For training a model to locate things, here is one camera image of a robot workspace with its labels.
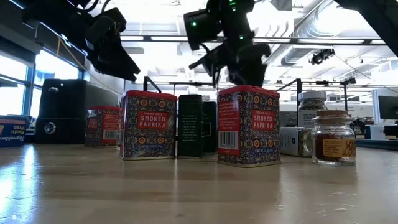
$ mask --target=dark green tin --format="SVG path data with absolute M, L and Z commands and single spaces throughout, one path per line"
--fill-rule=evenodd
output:
M 203 152 L 206 154 L 217 153 L 216 114 L 216 102 L 204 102 L 202 138 L 204 142 Z
M 178 99 L 179 158 L 199 159 L 203 156 L 203 98 L 201 95 L 181 95 Z

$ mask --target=spice tin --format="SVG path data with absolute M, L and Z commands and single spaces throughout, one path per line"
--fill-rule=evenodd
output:
M 218 162 L 238 167 L 280 163 L 278 92 L 249 85 L 219 92 Z
M 202 121 L 202 96 L 181 95 L 178 99 L 178 158 L 203 156 Z
M 120 157 L 124 160 L 175 157 L 177 97 L 131 90 L 122 97 Z
M 25 144 L 27 118 L 0 116 L 0 147 L 17 147 Z
M 204 142 L 203 152 L 205 154 L 217 153 L 216 117 L 217 117 L 216 102 L 204 102 L 202 136 Z
M 313 128 L 312 119 L 318 110 L 327 110 L 325 91 L 307 91 L 298 95 L 298 126 Z
M 116 147 L 121 108 L 92 106 L 86 119 L 86 147 Z
M 280 153 L 311 158 L 312 139 L 310 128 L 280 128 Z

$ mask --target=window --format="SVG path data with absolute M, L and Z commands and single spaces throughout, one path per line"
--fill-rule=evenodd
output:
M 25 81 L 26 65 L 0 55 L 0 74 Z
M 0 87 L 0 115 L 21 115 L 25 86 Z
M 33 89 L 32 106 L 30 107 L 30 115 L 34 118 L 37 118 L 39 115 L 41 95 L 42 95 L 42 90 L 36 89 L 36 88 Z
M 46 51 L 42 50 L 36 56 L 35 84 L 43 85 L 47 78 L 77 79 L 78 77 L 79 71 L 77 68 Z

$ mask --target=blue box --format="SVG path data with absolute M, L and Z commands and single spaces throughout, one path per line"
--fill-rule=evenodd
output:
M 20 116 L 0 116 L 0 147 L 25 144 L 27 119 Z

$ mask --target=ductwork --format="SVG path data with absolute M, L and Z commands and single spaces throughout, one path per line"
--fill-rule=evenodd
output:
M 326 19 L 333 19 L 329 17 L 330 10 L 334 10 L 336 8 L 336 3 L 333 0 L 325 0 L 323 1 L 317 9 L 315 9 L 310 16 L 306 18 L 306 20 L 301 24 L 301 26 L 296 29 L 291 37 L 296 38 L 330 38 L 336 37 L 342 30 L 337 29 L 329 29 L 329 27 L 325 27 L 325 23 L 323 23 Z M 274 51 L 274 53 L 267 59 L 268 64 L 279 63 L 283 66 L 293 66 L 295 65 L 301 58 L 305 57 L 312 51 L 316 49 L 311 48 L 293 48 L 291 45 L 281 45 L 278 49 Z

